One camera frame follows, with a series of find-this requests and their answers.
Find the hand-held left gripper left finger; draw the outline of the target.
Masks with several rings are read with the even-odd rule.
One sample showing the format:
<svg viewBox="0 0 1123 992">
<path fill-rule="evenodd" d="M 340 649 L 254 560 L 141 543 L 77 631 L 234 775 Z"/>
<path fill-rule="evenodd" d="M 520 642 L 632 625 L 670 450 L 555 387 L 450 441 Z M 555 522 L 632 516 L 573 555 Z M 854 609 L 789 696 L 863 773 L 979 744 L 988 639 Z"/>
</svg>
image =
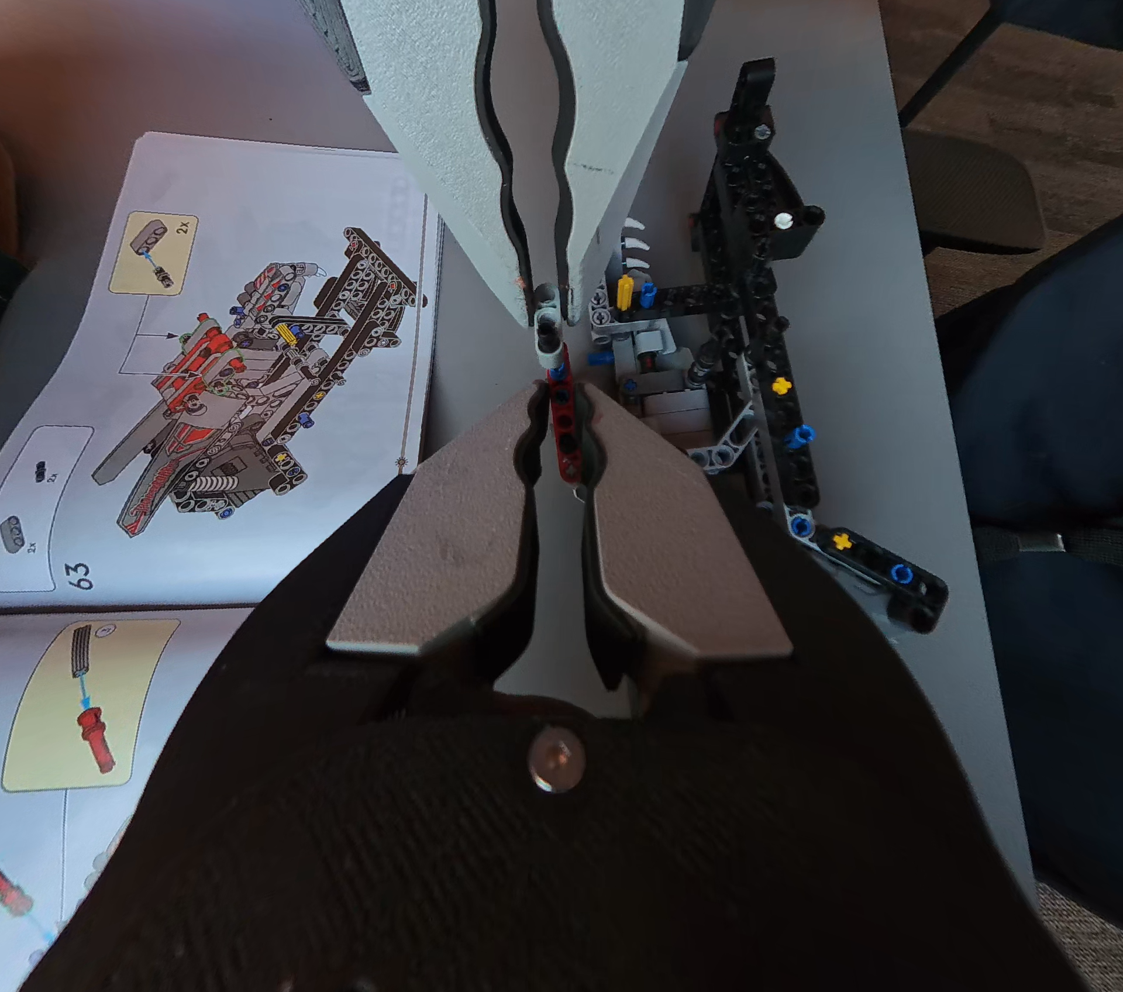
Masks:
<svg viewBox="0 0 1123 992">
<path fill-rule="evenodd" d="M 420 463 L 328 648 L 501 676 L 533 631 L 545 434 L 537 381 Z"/>
</svg>

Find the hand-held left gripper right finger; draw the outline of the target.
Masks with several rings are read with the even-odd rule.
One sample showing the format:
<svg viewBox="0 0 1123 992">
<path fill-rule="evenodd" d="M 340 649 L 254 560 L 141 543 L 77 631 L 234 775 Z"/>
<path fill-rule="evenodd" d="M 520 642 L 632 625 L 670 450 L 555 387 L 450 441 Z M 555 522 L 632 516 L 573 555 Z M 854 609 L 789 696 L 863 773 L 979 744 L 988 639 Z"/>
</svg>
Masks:
<svg viewBox="0 0 1123 992">
<path fill-rule="evenodd" d="M 599 676 L 637 715 L 659 689 L 794 646 L 699 466 L 593 384 L 581 385 L 582 574 Z"/>
</svg>

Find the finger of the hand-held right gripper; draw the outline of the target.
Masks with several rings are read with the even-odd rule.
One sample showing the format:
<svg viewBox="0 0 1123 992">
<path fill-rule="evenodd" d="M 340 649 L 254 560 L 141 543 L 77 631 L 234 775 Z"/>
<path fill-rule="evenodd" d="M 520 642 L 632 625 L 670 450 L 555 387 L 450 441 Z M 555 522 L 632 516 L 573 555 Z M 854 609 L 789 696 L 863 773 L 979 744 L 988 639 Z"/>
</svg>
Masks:
<svg viewBox="0 0 1123 992">
<path fill-rule="evenodd" d="M 553 164 L 558 288 L 579 324 L 615 230 L 603 228 L 652 118 L 681 80 L 685 0 L 537 0 L 558 81 Z"/>
<path fill-rule="evenodd" d="M 497 301 L 529 326 L 530 255 L 490 73 L 495 0 L 340 0 L 368 107 Z"/>
</svg>

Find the light grey two-hole lego beam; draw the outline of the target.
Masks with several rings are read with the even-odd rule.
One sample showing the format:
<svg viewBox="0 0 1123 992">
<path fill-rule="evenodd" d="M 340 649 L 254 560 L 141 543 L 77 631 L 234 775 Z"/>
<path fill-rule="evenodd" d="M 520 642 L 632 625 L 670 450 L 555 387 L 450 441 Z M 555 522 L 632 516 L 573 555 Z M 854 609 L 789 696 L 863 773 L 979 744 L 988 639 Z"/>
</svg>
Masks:
<svg viewBox="0 0 1123 992">
<path fill-rule="evenodd" d="M 532 328 L 536 353 L 547 372 L 564 364 L 564 312 L 559 289 L 554 283 L 535 288 Z"/>
</svg>

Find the lego truck chassis model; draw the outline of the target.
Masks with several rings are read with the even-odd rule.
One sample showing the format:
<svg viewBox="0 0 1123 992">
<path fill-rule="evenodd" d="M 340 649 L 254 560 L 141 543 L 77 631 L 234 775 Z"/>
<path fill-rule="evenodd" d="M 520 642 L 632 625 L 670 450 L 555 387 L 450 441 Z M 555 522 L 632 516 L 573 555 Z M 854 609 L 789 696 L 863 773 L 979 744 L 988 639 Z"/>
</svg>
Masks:
<svg viewBox="0 0 1123 992">
<path fill-rule="evenodd" d="M 593 329 L 612 342 L 617 395 L 664 436 L 701 417 L 702 443 L 684 446 L 709 479 L 746 477 L 754 506 L 784 533 L 885 601 L 887 617 L 930 634 L 949 590 L 942 577 L 848 526 L 815 520 L 811 445 L 776 303 L 774 263 L 807 249 L 825 216 L 807 204 L 772 152 L 775 61 L 742 64 L 730 104 L 714 117 L 715 157 L 688 219 L 701 283 L 658 286 L 621 260 L 592 298 Z"/>
</svg>

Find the lego instruction booklet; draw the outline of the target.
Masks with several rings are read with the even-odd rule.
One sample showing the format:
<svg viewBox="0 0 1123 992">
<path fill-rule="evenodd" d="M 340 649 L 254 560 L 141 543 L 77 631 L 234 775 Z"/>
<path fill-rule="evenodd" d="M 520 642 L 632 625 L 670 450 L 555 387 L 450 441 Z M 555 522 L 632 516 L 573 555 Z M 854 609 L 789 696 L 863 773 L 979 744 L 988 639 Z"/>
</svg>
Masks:
<svg viewBox="0 0 1123 992">
<path fill-rule="evenodd" d="M 149 133 L 2 447 L 2 959 L 104 872 L 253 606 L 418 461 L 442 221 L 392 153 Z"/>
</svg>

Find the dark mesh office chair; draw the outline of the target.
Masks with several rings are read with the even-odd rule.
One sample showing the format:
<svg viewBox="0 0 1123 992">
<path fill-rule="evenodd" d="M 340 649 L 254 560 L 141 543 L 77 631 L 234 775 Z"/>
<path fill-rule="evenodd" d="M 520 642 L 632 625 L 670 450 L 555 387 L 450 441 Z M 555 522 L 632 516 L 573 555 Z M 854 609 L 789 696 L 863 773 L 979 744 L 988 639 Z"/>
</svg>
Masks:
<svg viewBox="0 0 1123 992">
<path fill-rule="evenodd" d="M 987 11 L 898 112 L 919 245 L 968 254 L 1030 255 L 1046 246 L 1046 220 L 1026 166 L 1005 151 L 964 137 L 914 129 L 913 122 L 1004 22 Z"/>
</svg>

